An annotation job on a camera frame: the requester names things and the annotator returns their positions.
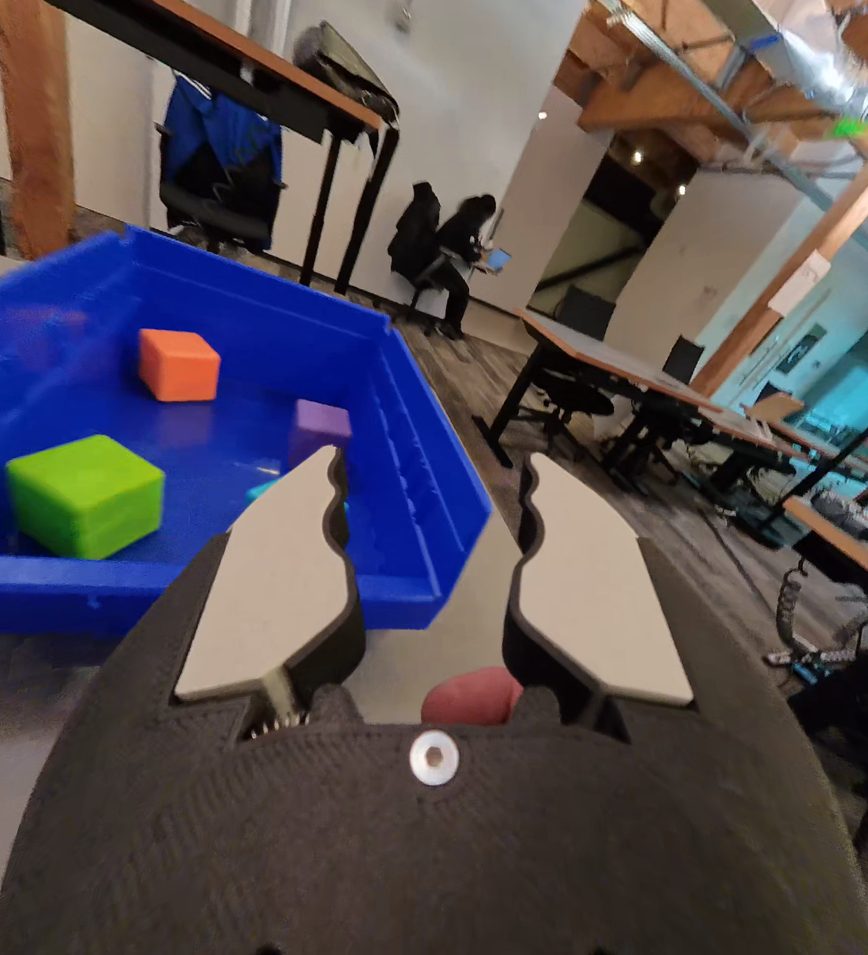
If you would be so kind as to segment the dark grey backpack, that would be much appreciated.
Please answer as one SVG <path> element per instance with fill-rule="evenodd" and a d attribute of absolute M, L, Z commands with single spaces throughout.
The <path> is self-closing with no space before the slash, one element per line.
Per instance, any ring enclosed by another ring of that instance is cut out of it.
<path fill-rule="evenodd" d="M 310 76 L 399 126 L 400 106 L 392 92 L 356 49 L 327 21 L 297 37 L 293 63 Z"/>

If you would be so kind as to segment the blue plastic bin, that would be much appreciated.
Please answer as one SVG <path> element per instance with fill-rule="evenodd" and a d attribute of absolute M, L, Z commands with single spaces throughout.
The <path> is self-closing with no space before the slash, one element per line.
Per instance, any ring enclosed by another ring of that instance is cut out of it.
<path fill-rule="evenodd" d="M 142 328 L 201 336 L 221 357 L 215 400 L 156 400 L 137 372 Z M 349 412 L 366 627 L 427 628 L 492 505 L 385 316 L 134 228 L 1 277 L 0 634 L 125 635 L 263 470 L 286 471 L 299 398 Z M 17 529 L 5 465 L 93 435 L 165 473 L 162 525 L 106 561 L 48 555 Z"/>

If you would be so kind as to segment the wooden top office desk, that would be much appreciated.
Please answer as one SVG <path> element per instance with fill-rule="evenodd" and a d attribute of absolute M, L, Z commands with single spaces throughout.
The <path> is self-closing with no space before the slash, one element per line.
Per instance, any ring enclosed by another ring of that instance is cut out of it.
<path fill-rule="evenodd" d="M 334 293 L 346 297 L 400 130 L 285 58 L 181 1 L 51 1 L 51 6 L 210 89 L 229 96 L 302 137 L 329 137 L 316 211 L 299 281 L 308 286 L 316 259 L 342 142 L 379 137 L 375 162 L 356 206 Z"/>

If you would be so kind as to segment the silver round air duct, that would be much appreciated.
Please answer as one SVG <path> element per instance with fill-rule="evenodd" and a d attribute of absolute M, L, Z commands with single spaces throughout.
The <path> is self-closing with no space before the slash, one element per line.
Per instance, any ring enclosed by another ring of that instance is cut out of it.
<path fill-rule="evenodd" d="M 826 2 L 763 4 L 773 22 L 774 42 L 758 58 L 780 85 L 800 91 L 826 112 L 868 121 L 868 63 L 846 44 Z"/>

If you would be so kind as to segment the purple cube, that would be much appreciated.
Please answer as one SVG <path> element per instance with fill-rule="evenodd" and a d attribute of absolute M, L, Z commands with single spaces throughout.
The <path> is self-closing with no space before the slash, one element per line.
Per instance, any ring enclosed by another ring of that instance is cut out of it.
<path fill-rule="evenodd" d="M 346 449 L 351 437 L 351 420 L 345 408 L 299 398 L 288 433 L 287 468 L 293 470 L 325 446 Z"/>

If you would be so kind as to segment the long grey top desk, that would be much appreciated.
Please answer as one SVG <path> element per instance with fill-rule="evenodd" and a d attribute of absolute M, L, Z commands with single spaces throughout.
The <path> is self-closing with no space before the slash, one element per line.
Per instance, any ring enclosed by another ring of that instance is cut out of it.
<path fill-rule="evenodd" d="M 513 462 L 501 445 L 501 436 L 515 420 L 523 397 L 533 384 L 542 361 L 555 354 L 568 356 L 572 361 L 606 376 L 610 388 L 627 383 L 636 391 L 666 395 L 700 411 L 722 411 L 711 398 L 701 395 L 691 386 L 627 352 L 621 352 L 581 331 L 531 310 L 518 309 L 514 314 L 522 321 L 536 345 L 492 421 L 487 422 L 479 415 L 472 417 L 495 459 L 507 469 L 513 467 Z"/>

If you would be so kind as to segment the orange cube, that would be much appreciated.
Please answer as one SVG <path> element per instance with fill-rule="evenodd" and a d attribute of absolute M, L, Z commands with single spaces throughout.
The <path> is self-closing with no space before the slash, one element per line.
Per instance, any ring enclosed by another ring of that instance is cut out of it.
<path fill-rule="evenodd" d="M 220 355 L 198 334 L 139 330 L 138 376 L 160 402 L 215 400 L 220 368 Z"/>

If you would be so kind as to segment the white paper sign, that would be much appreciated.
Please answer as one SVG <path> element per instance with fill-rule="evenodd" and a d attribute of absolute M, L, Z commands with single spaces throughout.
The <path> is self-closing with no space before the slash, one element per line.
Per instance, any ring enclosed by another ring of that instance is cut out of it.
<path fill-rule="evenodd" d="M 812 251 L 771 297 L 767 304 L 768 308 L 776 314 L 786 317 L 824 279 L 830 269 L 830 261 L 823 257 L 818 250 Z"/>

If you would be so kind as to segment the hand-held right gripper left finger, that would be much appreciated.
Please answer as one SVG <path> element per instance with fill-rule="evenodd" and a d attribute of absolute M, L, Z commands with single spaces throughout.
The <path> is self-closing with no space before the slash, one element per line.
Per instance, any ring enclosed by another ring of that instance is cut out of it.
<path fill-rule="evenodd" d="M 324 446 L 234 522 L 202 603 L 174 695 L 186 703 L 260 696 L 275 717 L 310 710 L 366 649 L 347 554 L 342 448 Z"/>

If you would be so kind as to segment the black hanging coat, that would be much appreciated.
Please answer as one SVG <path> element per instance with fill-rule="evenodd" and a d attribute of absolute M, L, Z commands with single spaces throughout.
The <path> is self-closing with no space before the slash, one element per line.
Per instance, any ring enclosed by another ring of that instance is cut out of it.
<path fill-rule="evenodd" d="M 413 286 L 428 280 L 443 255 L 438 243 L 440 200 L 428 182 L 413 185 L 410 203 L 397 221 L 388 245 L 391 271 Z"/>

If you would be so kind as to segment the wooden post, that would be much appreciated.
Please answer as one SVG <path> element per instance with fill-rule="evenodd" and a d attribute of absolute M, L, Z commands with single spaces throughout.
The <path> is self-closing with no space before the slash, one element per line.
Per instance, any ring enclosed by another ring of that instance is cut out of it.
<path fill-rule="evenodd" d="M 784 318 L 767 304 L 814 250 L 828 261 L 846 245 L 868 218 L 868 159 L 845 190 L 780 267 L 759 298 L 743 314 L 694 379 L 694 388 L 712 398 L 729 376 Z"/>
<path fill-rule="evenodd" d="M 0 83 L 12 171 L 16 244 L 30 261 L 70 245 L 75 177 L 63 12 L 0 1 Z"/>

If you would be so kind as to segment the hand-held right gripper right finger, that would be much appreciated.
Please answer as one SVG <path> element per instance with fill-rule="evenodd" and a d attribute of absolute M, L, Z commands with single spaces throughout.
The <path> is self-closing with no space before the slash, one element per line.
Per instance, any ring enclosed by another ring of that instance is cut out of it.
<path fill-rule="evenodd" d="M 637 533 L 544 455 L 524 459 L 520 502 L 503 636 L 513 677 L 550 691 L 567 726 L 603 725 L 619 700 L 690 708 L 694 690 Z"/>

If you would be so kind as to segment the blue jacket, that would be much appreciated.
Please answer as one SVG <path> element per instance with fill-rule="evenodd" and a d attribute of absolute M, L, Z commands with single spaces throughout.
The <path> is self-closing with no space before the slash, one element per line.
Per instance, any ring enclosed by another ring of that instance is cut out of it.
<path fill-rule="evenodd" d="M 283 186 L 280 125 L 178 71 L 162 128 L 161 181 L 172 179 L 208 146 L 223 169 L 270 161 L 272 181 Z"/>

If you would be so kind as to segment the black office chair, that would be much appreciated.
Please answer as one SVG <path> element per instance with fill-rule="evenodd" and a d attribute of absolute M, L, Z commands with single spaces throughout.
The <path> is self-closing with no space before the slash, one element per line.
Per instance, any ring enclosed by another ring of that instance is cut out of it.
<path fill-rule="evenodd" d="M 595 294 L 570 286 L 555 310 L 554 321 L 602 343 L 614 308 L 614 304 Z M 532 384 L 545 395 L 544 404 L 549 409 L 546 412 L 530 412 L 524 419 L 542 423 L 548 452 L 552 451 L 555 438 L 561 436 L 574 449 L 574 459 L 580 460 L 585 451 L 569 431 L 572 417 L 577 413 L 611 416 L 614 405 L 593 385 L 593 369 L 549 344 L 542 344 L 535 330 L 528 333 L 540 349 Z"/>
<path fill-rule="evenodd" d="M 198 231 L 213 252 L 223 245 L 239 246 L 253 255 L 268 252 L 286 188 L 281 138 L 263 145 L 247 163 L 227 166 L 204 142 L 171 173 L 173 133 L 159 123 L 154 128 L 159 138 L 159 198 L 169 226 Z"/>

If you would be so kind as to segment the green cube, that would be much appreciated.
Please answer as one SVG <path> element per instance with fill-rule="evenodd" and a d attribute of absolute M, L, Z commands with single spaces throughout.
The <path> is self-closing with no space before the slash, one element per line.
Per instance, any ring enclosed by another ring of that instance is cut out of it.
<path fill-rule="evenodd" d="M 165 473 L 108 436 L 9 460 L 4 471 L 18 531 L 57 557 L 106 560 L 162 525 Z"/>

